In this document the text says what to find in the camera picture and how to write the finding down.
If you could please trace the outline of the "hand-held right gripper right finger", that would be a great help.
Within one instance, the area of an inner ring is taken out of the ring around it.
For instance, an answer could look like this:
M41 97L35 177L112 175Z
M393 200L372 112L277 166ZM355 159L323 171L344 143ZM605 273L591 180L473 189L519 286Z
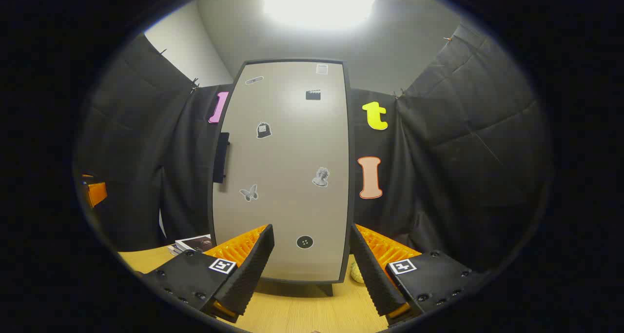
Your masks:
M350 249L377 313L390 327L475 293L485 277L440 250L421 253L357 224L351 226Z

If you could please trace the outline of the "ceiling light panel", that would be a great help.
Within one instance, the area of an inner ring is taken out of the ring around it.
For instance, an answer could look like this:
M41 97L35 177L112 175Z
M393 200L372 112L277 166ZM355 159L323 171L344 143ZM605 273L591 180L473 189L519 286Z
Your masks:
M352 28L365 22L376 0L263 0L263 13L303 29Z

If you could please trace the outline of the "white portrait cover book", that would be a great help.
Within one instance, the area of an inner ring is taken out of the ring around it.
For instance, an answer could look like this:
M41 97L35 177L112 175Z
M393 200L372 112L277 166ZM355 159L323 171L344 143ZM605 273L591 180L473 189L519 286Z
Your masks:
M176 240L175 245L181 251L192 250L199 253L207 252L213 247L211 235L200 235L188 239L179 239Z

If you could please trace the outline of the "black cabinet door handle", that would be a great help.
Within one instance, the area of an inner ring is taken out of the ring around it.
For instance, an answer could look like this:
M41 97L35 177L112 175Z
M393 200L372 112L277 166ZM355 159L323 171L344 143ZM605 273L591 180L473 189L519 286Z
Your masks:
M230 133L220 133L216 143L213 163L213 182L223 183L225 179L225 166L227 162L227 149L230 146Z

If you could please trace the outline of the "black backdrop cloth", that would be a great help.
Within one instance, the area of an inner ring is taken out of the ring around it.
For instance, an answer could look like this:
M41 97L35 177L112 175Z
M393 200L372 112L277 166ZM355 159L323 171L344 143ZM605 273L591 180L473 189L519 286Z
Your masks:
M519 246L552 182L539 98L473 22L398 96L353 89L343 60L247 60L233 84L194 89L152 46L137 69L130 54L91 92L72 163L105 182L91 213L118 252L271 224L264 279L337 283L357 224L482 273Z

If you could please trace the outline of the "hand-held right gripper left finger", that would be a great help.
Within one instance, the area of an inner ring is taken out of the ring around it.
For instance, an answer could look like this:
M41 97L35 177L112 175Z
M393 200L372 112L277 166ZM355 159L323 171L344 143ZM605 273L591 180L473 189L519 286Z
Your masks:
M245 313L273 248L273 226L266 224L205 252L183 251L154 270L136 274L185 306L235 323Z

